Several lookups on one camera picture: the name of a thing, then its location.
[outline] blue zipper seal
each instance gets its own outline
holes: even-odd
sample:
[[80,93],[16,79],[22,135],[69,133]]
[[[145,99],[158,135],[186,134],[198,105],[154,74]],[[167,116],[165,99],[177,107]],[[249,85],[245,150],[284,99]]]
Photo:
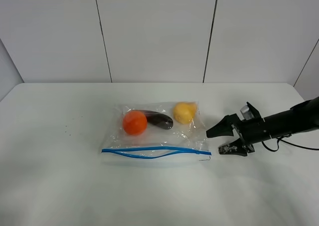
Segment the blue zipper seal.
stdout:
[[[175,151],[164,154],[164,155],[160,155],[160,156],[144,156],[144,155],[134,155],[134,154],[124,153],[124,152],[142,151],[142,150],[175,150]],[[138,159],[156,159],[163,156],[181,154],[181,153],[211,155],[211,153],[208,151],[194,150],[194,149],[175,147],[175,146],[154,146],[154,147],[139,147],[139,148],[128,148],[128,149],[102,149],[102,153],[114,153],[117,155],[122,155],[122,156],[130,157],[130,158],[138,158]]]

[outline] orange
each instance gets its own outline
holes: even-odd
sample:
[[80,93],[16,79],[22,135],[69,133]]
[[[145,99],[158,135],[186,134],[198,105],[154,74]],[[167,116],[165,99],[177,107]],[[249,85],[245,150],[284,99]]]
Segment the orange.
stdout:
[[146,116],[140,111],[130,111],[123,118],[123,129],[129,135],[142,134],[147,125]]

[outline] white wall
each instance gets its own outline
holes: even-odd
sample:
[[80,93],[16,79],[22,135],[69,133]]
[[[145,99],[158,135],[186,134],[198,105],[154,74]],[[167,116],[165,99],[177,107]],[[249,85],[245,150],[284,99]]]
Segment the white wall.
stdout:
[[319,36],[318,0],[218,0],[205,82],[293,85]]
[[19,72],[15,68],[8,52],[0,39],[0,101],[15,85],[22,83]]
[[319,97],[319,44],[311,54],[295,88],[305,100]]
[[215,0],[97,0],[113,82],[202,82]]
[[95,0],[0,0],[0,38],[25,82],[109,82]]

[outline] eggplant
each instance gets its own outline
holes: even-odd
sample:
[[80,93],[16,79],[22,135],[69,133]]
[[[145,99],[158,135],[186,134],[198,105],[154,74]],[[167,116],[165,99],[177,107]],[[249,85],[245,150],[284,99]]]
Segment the eggplant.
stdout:
[[163,113],[147,111],[147,110],[139,110],[139,111],[143,112],[144,115],[146,116],[146,119],[148,120],[148,123],[154,126],[162,128],[164,130],[169,130],[173,127],[173,119]]

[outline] lemon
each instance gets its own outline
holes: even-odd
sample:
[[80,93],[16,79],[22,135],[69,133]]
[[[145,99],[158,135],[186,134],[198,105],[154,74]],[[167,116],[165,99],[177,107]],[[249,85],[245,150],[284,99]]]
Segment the lemon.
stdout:
[[173,109],[175,120],[182,124],[189,124],[195,117],[197,110],[196,103],[177,103]]

